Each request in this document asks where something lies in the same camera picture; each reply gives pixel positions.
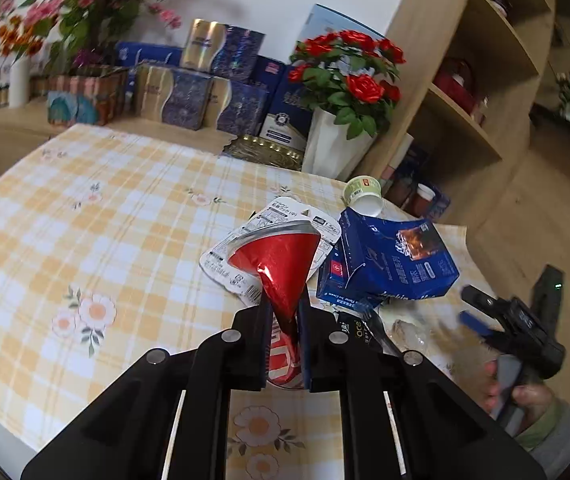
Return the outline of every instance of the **green and white cup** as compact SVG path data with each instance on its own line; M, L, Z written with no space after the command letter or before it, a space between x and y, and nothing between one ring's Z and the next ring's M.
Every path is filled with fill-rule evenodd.
M342 192L342 199L348 207L361 215L378 216L383 210L380 183L372 176L352 178Z

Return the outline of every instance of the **hand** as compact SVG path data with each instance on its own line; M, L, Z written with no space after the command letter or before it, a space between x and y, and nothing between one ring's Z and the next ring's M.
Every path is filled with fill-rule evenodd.
M484 365L484 370L489 380L485 388L487 398L482 402L482 407L487 413L491 412L498 403L500 386L498 386L498 382L496 381L497 369L496 361L489 361ZM543 413L545 413L554 402L553 391L543 383L516 386L511 393L511 397L517 405L525 409L525 418L523 419L519 433L525 431L543 416Z

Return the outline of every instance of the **person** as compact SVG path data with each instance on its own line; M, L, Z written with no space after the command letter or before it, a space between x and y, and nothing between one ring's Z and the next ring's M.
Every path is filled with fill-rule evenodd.
M496 361L485 363L488 383L482 407L496 406L500 387ZM570 404L558 399L546 384L524 384L512 391L514 402L525 411L516 441L543 467L550 480L570 464Z

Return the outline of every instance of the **yellow checkered tablecloth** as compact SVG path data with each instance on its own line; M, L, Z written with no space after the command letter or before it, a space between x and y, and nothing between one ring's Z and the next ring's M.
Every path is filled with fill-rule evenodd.
M85 125L28 155L0 178L0 423L40 450L148 349L231 326L241 301L200 255L276 196L338 218L343 186ZM489 289L464 229L442 229L462 278L420 322L453 356L479 347L447 335L460 286ZM235 392L229 437L230 479L342 476L337 394Z

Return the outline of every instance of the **gray sleeve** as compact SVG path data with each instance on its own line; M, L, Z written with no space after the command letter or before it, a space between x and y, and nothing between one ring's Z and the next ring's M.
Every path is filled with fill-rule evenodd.
M530 453L545 469L550 480L558 478L570 464L570 405L562 402L562 415L558 423Z

